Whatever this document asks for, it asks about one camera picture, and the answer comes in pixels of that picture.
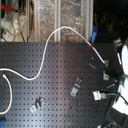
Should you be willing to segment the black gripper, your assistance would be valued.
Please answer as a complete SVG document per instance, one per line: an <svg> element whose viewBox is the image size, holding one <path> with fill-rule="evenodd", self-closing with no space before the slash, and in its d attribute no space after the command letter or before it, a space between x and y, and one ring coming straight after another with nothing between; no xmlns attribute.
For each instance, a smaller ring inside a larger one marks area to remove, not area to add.
<svg viewBox="0 0 128 128"><path fill-rule="evenodd" d="M95 57L93 57L91 59L91 63L90 66L100 70L100 71L105 71L106 70L106 65L105 63L103 63L100 59L97 59ZM107 67L107 74L111 77L119 77L120 73L116 70L114 70L113 68Z"/></svg>

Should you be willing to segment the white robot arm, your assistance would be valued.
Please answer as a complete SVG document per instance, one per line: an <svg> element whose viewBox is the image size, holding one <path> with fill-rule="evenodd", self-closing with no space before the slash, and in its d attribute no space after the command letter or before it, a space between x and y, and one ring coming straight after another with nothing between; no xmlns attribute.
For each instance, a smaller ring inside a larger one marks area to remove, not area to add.
<svg viewBox="0 0 128 128"><path fill-rule="evenodd" d="M120 64L120 72L110 68L106 61L93 59L91 66L100 70L106 76L114 78L117 81L117 91L106 92L105 90L97 90L93 92L93 96L95 100L115 96L112 107L118 112L128 115L128 38L125 42L122 42L121 39L114 40L113 46Z"/></svg>

